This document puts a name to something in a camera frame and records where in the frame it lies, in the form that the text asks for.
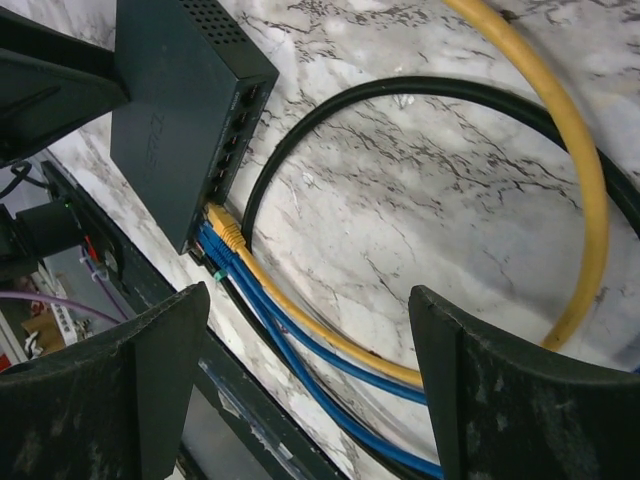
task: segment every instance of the blue ethernet cable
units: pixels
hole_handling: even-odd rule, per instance
[[[204,229],[201,229],[199,233],[199,241],[205,248],[205,251],[207,251],[207,254],[210,254],[207,246],[212,249],[212,252],[218,252],[217,255],[211,255],[215,260],[221,260],[221,256],[227,257],[221,263],[232,265],[235,272],[244,279],[245,285],[247,285],[254,296],[257,297],[257,300],[260,301],[260,303],[266,307],[266,310],[271,315],[273,315],[284,328],[291,332],[293,337],[306,348],[328,362],[330,365],[333,365],[334,367],[342,370],[349,375],[352,375],[359,380],[362,380],[363,382],[368,383],[369,385],[415,403],[419,403],[422,405],[427,404],[424,392],[414,389],[408,385],[403,385],[388,378],[376,375],[357,365],[354,365],[351,362],[348,362],[342,357],[339,357],[335,353],[326,349],[309,335],[307,335],[304,330],[302,330],[293,320],[289,318],[286,313],[282,311],[282,309],[278,305],[276,305],[271,297],[269,297],[269,295],[262,289],[262,286],[251,274],[244,262],[242,262],[242,260],[237,255],[233,254],[231,250],[228,249],[227,245],[222,242],[220,237],[218,237],[218,235],[213,231],[213,229],[211,229],[209,225],[207,225]]]
[[[235,271],[233,265],[231,265],[229,272],[233,275],[238,272]],[[287,340],[280,332],[275,321],[271,318],[264,306],[260,303],[260,300],[253,294],[249,286],[245,283],[241,275],[234,275],[234,278],[240,287],[245,292],[245,295],[253,308],[255,309],[258,317],[265,325],[269,334],[273,337],[274,341],[278,345],[278,348],[282,351],[287,361],[291,364],[296,376],[300,379],[305,388],[313,396],[313,398],[320,404],[327,414],[333,418],[333,420],[342,428],[347,429],[353,435],[358,437],[363,443],[369,445],[371,448],[376,449],[383,455],[386,455],[393,460],[407,465],[415,470],[421,471],[428,475],[432,475],[436,478],[443,479],[444,474],[442,468],[435,463],[424,460],[412,453],[406,452],[401,448],[393,445],[392,443],[373,435],[371,432],[362,427],[355,420],[346,415],[341,409],[339,409],[335,402],[320,388],[313,377],[309,374],[304,364],[293,350],[293,347],[289,345]]]

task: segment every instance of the ventilation grille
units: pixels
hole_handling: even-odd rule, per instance
[[[213,0],[180,0],[203,35],[216,45],[245,43],[244,32],[233,18]]]

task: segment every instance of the black box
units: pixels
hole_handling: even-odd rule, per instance
[[[111,158],[179,253],[226,199],[278,71],[215,0],[118,0]]]

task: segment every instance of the white marble table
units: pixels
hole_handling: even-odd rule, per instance
[[[500,53],[438,1],[221,2],[281,72],[231,192],[240,211],[284,133],[349,86],[438,74],[534,98]],[[0,4],[113,48],[115,0]],[[640,2],[493,4],[515,14],[514,26],[565,81],[600,148],[637,183]],[[105,116],[51,150],[176,288],[207,282],[211,327],[351,478],[390,478],[260,343],[206,272],[174,253],[109,159],[109,127]],[[311,308],[383,357],[415,367],[407,299],[416,284],[540,341],[576,280],[580,204],[568,156],[514,121],[460,101],[380,99],[337,115],[296,150],[269,190],[256,247]],[[611,212],[605,282],[562,353],[629,369],[640,363],[640,248]],[[425,407],[308,358],[387,438],[435,458]]]

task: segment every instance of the marble countertop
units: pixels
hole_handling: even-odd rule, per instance
[[[350,86],[397,75],[473,79],[535,99],[501,54],[440,2],[221,0],[281,72],[229,202],[242,211],[261,166],[304,114]],[[113,48],[115,0],[0,0]],[[640,177],[640,2],[495,0],[565,82],[600,148]],[[204,280],[210,325],[351,478],[391,478],[258,340],[206,272],[175,254],[109,158],[107,115],[51,146],[176,288]],[[640,248],[611,206],[605,281],[562,353],[640,364]],[[340,113],[279,172],[257,222],[259,258],[301,299],[379,355],[416,367],[407,299],[424,284],[539,342],[570,297],[583,218],[569,157],[513,120],[462,101],[384,98]],[[391,441],[435,459],[426,407],[306,355]]]

